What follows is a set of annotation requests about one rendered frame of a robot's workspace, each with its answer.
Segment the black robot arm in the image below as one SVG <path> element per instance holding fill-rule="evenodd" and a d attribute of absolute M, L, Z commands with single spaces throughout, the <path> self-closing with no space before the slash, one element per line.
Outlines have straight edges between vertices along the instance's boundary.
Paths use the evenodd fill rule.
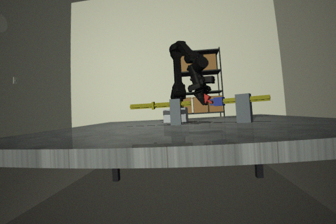
<path fill-rule="evenodd" d="M 173 59 L 174 65 L 174 84 L 172 86 L 171 99 L 186 99 L 185 85 L 182 82 L 182 71 L 181 71 L 181 57 L 184 54 L 184 60 L 186 63 L 192 63 L 188 65 L 187 71 L 189 71 L 190 76 L 201 73 L 207 65 L 208 61 L 203 55 L 200 55 L 197 51 L 193 51 L 185 41 L 177 41 L 172 44 L 169 48 L 170 55 Z M 214 76 L 204 76 L 200 75 L 201 84 L 215 83 Z"/>

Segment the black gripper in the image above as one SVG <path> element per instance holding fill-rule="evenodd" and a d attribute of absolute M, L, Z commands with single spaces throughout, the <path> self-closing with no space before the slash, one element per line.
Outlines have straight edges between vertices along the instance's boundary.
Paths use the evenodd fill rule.
<path fill-rule="evenodd" d="M 195 97 L 199 100 L 199 102 L 202 105 L 208 105 L 205 104 L 204 93 L 208 94 L 209 91 L 211 91 L 211 87 L 207 86 L 205 83 L 201 84 L 199 78 L 200 75 L 203 77 L 201 73 L 197 73 L 191 76 L 190 80 L 192 81 L 193 84 L 188 86 L 188 91 L 192 92 L 193 90 L 195 90 L 195 92 L 193 92 L 192 94 L 195 95 Z"/>

